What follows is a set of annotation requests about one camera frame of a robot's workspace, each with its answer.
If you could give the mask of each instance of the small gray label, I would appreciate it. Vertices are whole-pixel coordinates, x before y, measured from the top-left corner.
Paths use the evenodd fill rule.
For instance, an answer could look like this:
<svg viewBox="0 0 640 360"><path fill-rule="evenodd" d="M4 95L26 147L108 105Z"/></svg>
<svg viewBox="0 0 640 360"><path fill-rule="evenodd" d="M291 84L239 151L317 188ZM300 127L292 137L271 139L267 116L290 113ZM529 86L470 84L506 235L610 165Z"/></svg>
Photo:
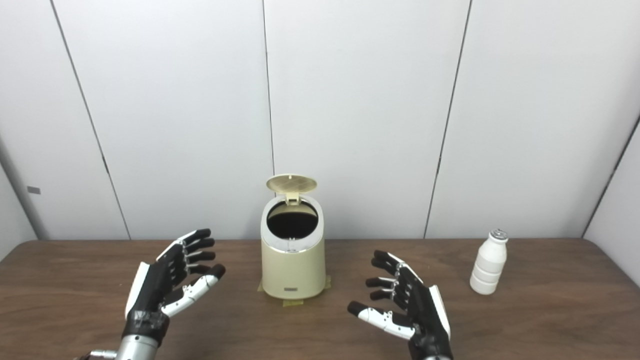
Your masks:
<svg viewBox="0 0 640 360"><path fill-rule="evenodd" d="M37 188L35 186L27 186L27 192L39 195L40 194L40 188Z"/></svg>

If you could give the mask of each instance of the robot wrist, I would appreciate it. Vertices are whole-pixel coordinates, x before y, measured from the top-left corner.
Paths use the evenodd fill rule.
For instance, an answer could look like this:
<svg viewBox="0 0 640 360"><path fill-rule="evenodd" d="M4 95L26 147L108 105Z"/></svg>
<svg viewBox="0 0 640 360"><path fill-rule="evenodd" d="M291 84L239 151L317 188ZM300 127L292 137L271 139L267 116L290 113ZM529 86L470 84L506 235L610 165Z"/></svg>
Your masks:
<svg viewBox="0 0 640 360"><path fill-rule="evenodd" d="M156 340L158 347L169 328L169 316L161 311L131 310L127 315L127 323L122 331L122 337L137 335Z"/></svg>

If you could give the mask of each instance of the metal robot arm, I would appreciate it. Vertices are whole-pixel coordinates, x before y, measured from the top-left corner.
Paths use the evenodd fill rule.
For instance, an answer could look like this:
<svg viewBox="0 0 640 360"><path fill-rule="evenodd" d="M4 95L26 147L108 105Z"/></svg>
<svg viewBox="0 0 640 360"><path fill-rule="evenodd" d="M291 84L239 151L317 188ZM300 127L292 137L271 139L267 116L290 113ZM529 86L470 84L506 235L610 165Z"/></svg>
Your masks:
<svg viewBox="0 0 640 360"><path fill-rule="evenodd" d="M171 243L152 264L140 263L125 307L126 325L120 349L94 350L93 357L115 360L153 360L169 327L170 318L209 291L225 274L225 267L198 264L213 260L209 229L192 231ZM189 274L200 274L189 285L179 284Z"/></svg>
<svg viewBox="0 0 640 360"><path fill-rule="evenodd" d="M453 360L449 346L451 329L438 286L427 288L409 265L388 252L376 250L371 264L394 276L366 280L367 287L381 287L370 294L371 300L390 299L406 315L355 301L347 310L385 332L408 340L413 360Z"/></svg>

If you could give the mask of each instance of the cream trash can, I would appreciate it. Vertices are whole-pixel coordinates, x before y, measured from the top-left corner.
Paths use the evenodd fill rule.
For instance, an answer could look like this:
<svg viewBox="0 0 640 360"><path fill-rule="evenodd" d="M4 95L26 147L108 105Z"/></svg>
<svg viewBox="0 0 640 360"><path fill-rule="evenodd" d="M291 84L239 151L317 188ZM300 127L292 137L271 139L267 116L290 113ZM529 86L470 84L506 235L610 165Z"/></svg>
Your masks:
<svg viewBox="0 0 640 360"><path fill-rule="evenodd" d="M262 288L272 297L307 299L322 292L324 216L320 204L308 195L315 180L294 174L276 175L267 187L281 194L262 212Z"/></svg>

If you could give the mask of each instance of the masking tape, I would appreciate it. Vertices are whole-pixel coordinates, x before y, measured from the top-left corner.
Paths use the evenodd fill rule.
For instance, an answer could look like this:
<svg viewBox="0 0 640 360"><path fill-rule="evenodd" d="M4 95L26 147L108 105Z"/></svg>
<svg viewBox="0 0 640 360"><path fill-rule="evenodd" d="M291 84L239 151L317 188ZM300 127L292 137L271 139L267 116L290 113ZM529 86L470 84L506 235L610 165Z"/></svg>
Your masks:
<svg viewBox="0 0 640 360"><path fill-rule="evenodd" d="M327 290L330 288L331 288L331 275L327 275L326 279L324 280L324 289ZM260 280L260 284L258 285L257 291L264 292L264 288L262 287L262 280ZM305 303L304 300L283 300L282 307L303 305L304 303Z"/></svg>

